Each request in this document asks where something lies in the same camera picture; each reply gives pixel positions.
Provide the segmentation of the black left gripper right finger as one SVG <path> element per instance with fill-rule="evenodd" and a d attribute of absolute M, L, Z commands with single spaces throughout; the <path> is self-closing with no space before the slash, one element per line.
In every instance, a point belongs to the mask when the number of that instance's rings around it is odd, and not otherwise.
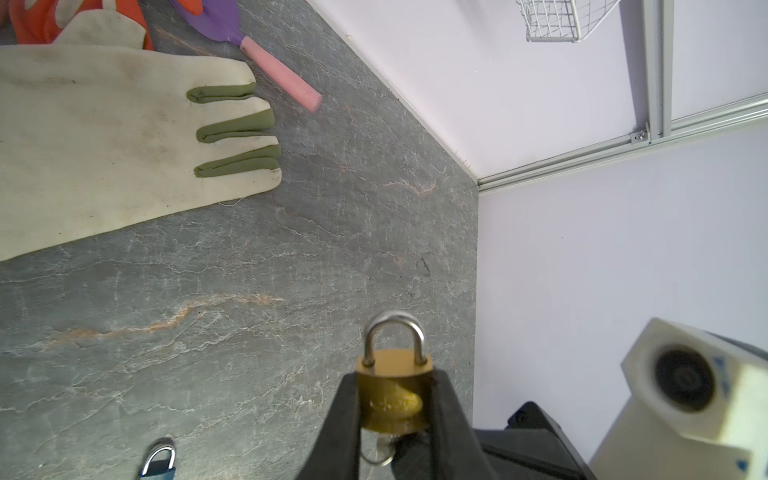
<path fill-rule="evenodd" d="M 470 427 L 448 374 L 431 380 L 430 461 L 433 479 L 497 479 Z"/>

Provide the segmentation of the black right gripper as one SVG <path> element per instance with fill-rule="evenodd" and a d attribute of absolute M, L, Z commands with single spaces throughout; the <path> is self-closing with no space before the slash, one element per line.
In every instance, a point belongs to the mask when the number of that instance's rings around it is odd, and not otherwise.
<path fill-rule="evenodd" d="M 528 401 L 501 430 L 474 434 L 499 479 L 593 479 L 594 473 L 560 425 Z"/>

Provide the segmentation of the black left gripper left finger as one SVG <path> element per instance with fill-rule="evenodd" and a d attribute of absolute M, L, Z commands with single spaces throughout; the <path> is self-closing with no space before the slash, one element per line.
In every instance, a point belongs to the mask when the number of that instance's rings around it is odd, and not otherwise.
<path fill-rule="evenodd" d="M 312 451 L 296 479 L 357 480 L 360 430 L 358 379 L 350 373 L 342 377 Z"/>

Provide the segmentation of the brass padlock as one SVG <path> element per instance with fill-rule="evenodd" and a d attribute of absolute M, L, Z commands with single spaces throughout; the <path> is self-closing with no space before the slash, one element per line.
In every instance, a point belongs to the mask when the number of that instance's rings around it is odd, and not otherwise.
<path fill-rule="evenodd" d="M 400 325 L 412 335 L 409 348 L 377 349 L 377 333 Z M 424 351 L 420 322 L 403 311 L 384 311 L 362 333 L 363 355 L 356 365 L 360 426 L 378 434 L 404 436 L 430 426 L 434 365 Z"/>

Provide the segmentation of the small blue padlock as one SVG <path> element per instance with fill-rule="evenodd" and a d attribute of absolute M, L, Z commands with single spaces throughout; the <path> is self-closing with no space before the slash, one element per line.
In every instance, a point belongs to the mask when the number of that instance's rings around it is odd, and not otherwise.
<path fill-rule="evenodd" d="M 162 439 L 152 445 L 138 472 L 138 480 L 174 480 L 177 451 L 171 439 Z"/>

